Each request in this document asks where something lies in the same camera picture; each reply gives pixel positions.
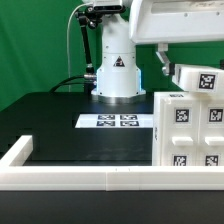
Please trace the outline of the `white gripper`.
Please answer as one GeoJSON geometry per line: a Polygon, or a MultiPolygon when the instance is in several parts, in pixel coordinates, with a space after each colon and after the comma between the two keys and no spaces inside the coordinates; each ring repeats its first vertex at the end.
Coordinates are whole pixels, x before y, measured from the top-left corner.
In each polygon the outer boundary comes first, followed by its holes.
{"type": "Polygon", "coordinates": [[[167,43],[224,40],[224,0],[133,0],[129,22],[134,43],[159,43],[156,55],[162,72],[173,76],[175,64],[166,55],[167,43]]]}

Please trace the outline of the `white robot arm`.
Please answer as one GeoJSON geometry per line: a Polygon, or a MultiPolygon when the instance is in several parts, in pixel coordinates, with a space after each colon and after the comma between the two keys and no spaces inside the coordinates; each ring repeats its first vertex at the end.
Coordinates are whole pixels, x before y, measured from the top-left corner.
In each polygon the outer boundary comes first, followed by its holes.
{"type": "Polygon", "coordinates": [[[92,96],[131,102],[146,94],[136,66],[137,45],[155,44],[163,72],[184,91],[224,92],[224,71],[172,63],[171,43],[224,40],[224,0],[82,0],[102,17],[102,64],[92,96]]]}

